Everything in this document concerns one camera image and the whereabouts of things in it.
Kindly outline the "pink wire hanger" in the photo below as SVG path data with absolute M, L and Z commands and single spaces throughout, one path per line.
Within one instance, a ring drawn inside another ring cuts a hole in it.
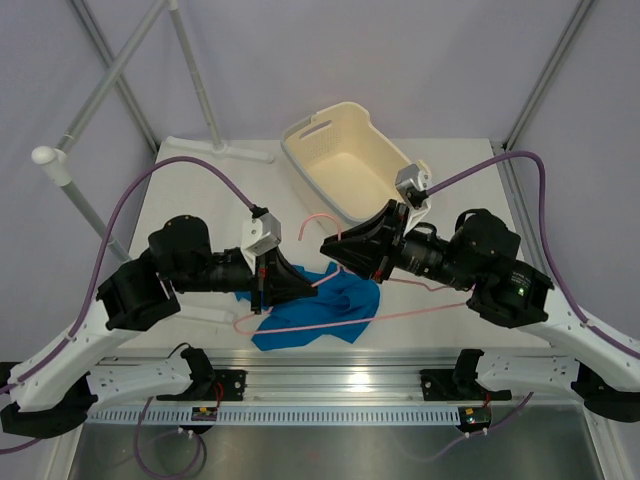
M 338 240 L 342 239 L 342 227 L 339 223 L 339 221 L 332 215 L 328 214 L 328 213 L 317 213 L 317 214 L 312 214 L 309 215 L 300 225 L 299 228 L 299 232 L 298 232 L 298 241 L 302 241 L 302 239 L 304 238 L 304 233 L 305 233 L 305 229 L 307 224 L 313 220 L 313 219 L 318 219 L 318 218 L 323 218 L 323 219 L 328 219 L 330 220 L 336 228 L 336 234 L 337 234 L 337 238 Z M 338 275 L 338 273 L 340 271 L 346 271 L 345 268 L 340 267 L 337 268 L 337 270 L 326 276 L 325 278 L 323 278 L 321 281 L 316 282 L 315 284 L 313 284 L 313 286 L 319 286 L 322 283 L 326 283 L 326 281 L 336 277 Z M 418 286 L 418 287 L 422 287 L 424 289 L 426 289 L 428 292 L 430 293 L 435 293 L 438 291 L 443 291 L 443 290 L 451 290 L 452 287 L 431 287 L 428 284 L 421 282 L 421 281 L 415 281 L 415 280 L 406 280 L 406 279 L 400 279 L 400 278 L 390 278 L 389 279 L 390 282 L 393 282 L 395 284 L 403 284 L 403 285 L 412 285 L 412 286 Z M 441 305 L 441 306 L 436 306 L 436 307 L 429 307 L 429 308 L 423 308 L 423 309 L 418 309 L 418 310 L 413 310 L 413 311 L 406 311 L 406 312 L 400 312 L 400 313 L 394 313 L 394 314 L 388 314 L 388 315 L 381 315 L 381 316 L 375 316 L 375 317 L 368 317 L 368 318 L 362 318 L 362 319 L 354 319 L 354 320 L 345 320 L 345 321 L 340 321 L 340 322 L 325 322 L 325 323 L 319 323 L 319 324 L 314 324 L 314 325 L 307 325 L 307 326 L 295 326 L 295 327 L 285 327 L 285 328 L 277 328 L 277 329 L 267 329 L 267 330 L 252 330 L 252 331 L 248 331 L 248 330 L 243 330 L 240 328 L 241 323 L 253 319 L 254 317 L 259 316 L 258 314 L 249 314 L 246 315 L 244 317 L 241 318 L 237 318 L 232 322 L 232 328 L 234 330 L 235 333 L 239 334 L 239 335 L 243 335 L 243 336 L 254 336 L 254 335 L 270 335 L 270 334 L 285 334 L 285 333 L 292 333 L 292 332 L 301 332 L 301 331 L 311 331 L 311 330 L 319 330 L 319 329 L 323 329 L 323 328 L 337 328 L 337 327 L 343 327 L 343 326 L 352 326 L 352 325 L 358 325 L 358 324 L 363 324 L 363 323 L 369 323 L 369 322 L 376 322 L 376 321 L 386 321 L 386 320 L 395 320 L 395 319 L 400 319 L 400 318 L 404 318 L 404 317 L 410 317 L 410 316 L 415 316 L 415 315 L 420 315 L 420 314 L 427 314 L 427 313 L 434 313 L 434 312 L 439 312 L 439 311 L 445 311 L 445 310 L 449 310 L 449 309 L 453 309 L 453 308 L 460 308 L 460 307 L 466 307 L 466 301 L 462 301 L 462 302 L 456 302 L 456 303 L 452 303 L 452 304 L 446 304 L 446 305 Z

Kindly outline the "blue t shirt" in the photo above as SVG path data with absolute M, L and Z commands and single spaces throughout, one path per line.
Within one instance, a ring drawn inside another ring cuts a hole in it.
M 337 265 L 333 262 L 329 263 L 323 273 L 311 272 L 299 265 L 295 268 L 311 282 L 317 282 L 334 273 Z M 374 317 L 379 304 L 380 288 L 375 282 L 341 271 L 336 277 L 318 287 L 316 297 L 299 299 L 274 307 L 258 329 L 307 326 Z M 323 335 L 331 335 L 344 342 L 354 343 L 367 326 L 368 323 L 363 323 L 285 334 L 255 335 L 252 337 L 252 342 L 261 351 L 303 347 Z

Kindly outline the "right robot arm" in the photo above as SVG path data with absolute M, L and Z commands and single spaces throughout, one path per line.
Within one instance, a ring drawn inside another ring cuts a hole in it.
M 519 236 L 486 209 L 458 216 L 451 239 L 434 225 L 408 225 L 406 205 L 391 200 L 373 218 L 327 237 L 320 251 L 352 273 L 383 283 L 402 270 L 457 291 L 494 326 L 518 330 L 560 349 L 559 355 L 460 352 L 452 373 L 464 397 L 526 390 L 578 400 L 623 423 L 639 420 L 639 358 L 633 340 L 596 318 L 579 317 L 552 280 L 518 259 Z

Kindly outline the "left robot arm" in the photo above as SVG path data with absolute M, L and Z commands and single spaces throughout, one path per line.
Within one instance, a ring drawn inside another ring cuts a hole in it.
M 278 248 L 249 266 L 238 248 L 214 252 L 205 222 L 170 219 L 148 238 L 141 256 L 121 265 L 97 289 L 80 326 L 71 326 L 43 352 L 1 365 L 4 432 L 49 439 L 120 403 L 156 397 L 203 400 L 217 375 L 206 353 L 187 347 L 156 364 L 109 369 L 99 361 L 123 343 L 178 314 L 183 293 L 247 293 L 251 309 L 314 297 L 317 289 Z

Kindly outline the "cream plastic laundry basket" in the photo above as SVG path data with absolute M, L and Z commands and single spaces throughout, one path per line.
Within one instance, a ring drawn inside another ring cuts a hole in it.
M 372 123 L 367 109 L 341 102 L 290 127 L 281 139 L 292 188 L 312 213 L 330 213 L 344 227 L 378 213 L 388 200 L 400 200 L 396 177 L 414 165 L 429 186 L 431 171 L 409 158 Z

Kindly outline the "white clothes rack stand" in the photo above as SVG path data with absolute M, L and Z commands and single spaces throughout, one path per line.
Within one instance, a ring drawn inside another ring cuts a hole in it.
M 274 156 L 265 151 L 234 147 L 223 140 L 216 124 L 213 109 L 207 97 L 205 84 L 201 78 L 177 1 L 154 2 L 118 54 L 112 53 L 106 37 L 86 1 L 69 1 L 67 5 L 76 18 L 81 30 L 87 36 L 89 44 L 95 51 L 98 60 L 105 68 L 105 73 L 71 121 L 71 124 L 67 127 L 57 145 L 54 147 L 39 146 L 35 148 L 32 151 L 31 159 L 36 165 L 40 166 L 50 180 L 64 192 L 93 231 L 99 237 L 107 239 L 107 247 L 115 255 L 115 258 L 120 262 L 126 262 L 130 259 L 128 252 L 117 239 L 111 234 L 106 233 L 106 224 L 74 183 L 71 174 L 66 168 L 66 161 L 68 154 L 78 143 L 90 120 L 111 91 L 115 91 L 124 103 L 126 111 L 133 119 L 134 126 L 137 127 L 142 134 L 151 152 L 153 154 L 159 152 L 159 139 L 153 132 L 128 81 L 124 77 L 124 70 L 163 11 L 169 12 L 203 118 L 211 137 L 207 142 L 173 137 L 169 138 L 167 142 L 175 148 L 181 148 L 188 152 L 210 154 L 219 159 L 229 158 L 270 164 L 274 161 Z

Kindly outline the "aluminium mounting rail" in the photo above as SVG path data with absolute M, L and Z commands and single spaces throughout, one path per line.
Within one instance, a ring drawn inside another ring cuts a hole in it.
M 215 368 L 247 373 L 246 405 L 409 405 L 423 401 L 420 372 L 452 368 L 458 348 L 261 352 L 205 351 Z

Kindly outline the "grey aluminium frame post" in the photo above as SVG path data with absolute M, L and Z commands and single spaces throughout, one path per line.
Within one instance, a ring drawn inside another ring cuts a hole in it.
M 596 0 L 580 0 L 576 3 L 524 105 L 500 143 L 503 151 L 514 150 L 526 133 L 597 5 Z

